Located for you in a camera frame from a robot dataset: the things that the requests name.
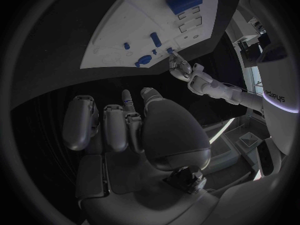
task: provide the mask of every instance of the robotic arm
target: robotic arm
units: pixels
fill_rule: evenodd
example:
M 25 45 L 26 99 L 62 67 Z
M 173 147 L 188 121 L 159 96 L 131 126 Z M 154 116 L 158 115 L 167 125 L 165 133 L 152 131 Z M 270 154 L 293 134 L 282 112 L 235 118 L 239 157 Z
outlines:
M 169 71 L 177 79 L 187 82 L 187 87 L 197 95 L 207 94 L 211 98 L 225 99 L 233 105 L 243 105 L 260 113 L 263 110 L 263 97 L 242 92 L 235 86 L 226 86 L 203 72 L 204 67 L 195 63 L 194 67 L 184 60 L 177 52 L 173 51 L 169 57 Z

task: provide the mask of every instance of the cable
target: cable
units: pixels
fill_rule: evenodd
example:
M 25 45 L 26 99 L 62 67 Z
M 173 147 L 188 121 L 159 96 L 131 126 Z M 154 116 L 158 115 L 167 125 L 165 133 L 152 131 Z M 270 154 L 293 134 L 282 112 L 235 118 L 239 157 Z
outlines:
M 222 84 L 229 84 L 229 85 L 231 85 L 231 86 L 234 86 L 234 87 L 237 87 L 237 88 L 239 88 L 239 89 L 245 90 L 245 91 L 247 91 L 247 92 L 249 92 L 249 93 L 253 93 L 253 94 L 257 94 L 258 96 L 262 96 L 261 94 L 259 94 L 259 93 L 257 93 L 257 92 L 249 91 L 249 90 L 247 90 L 247 89 L 241 88 L 241 87 L 239 87 L 239 86 L 233 85 L 233 84 L 228 83 L 228 82 L 222 82 Z

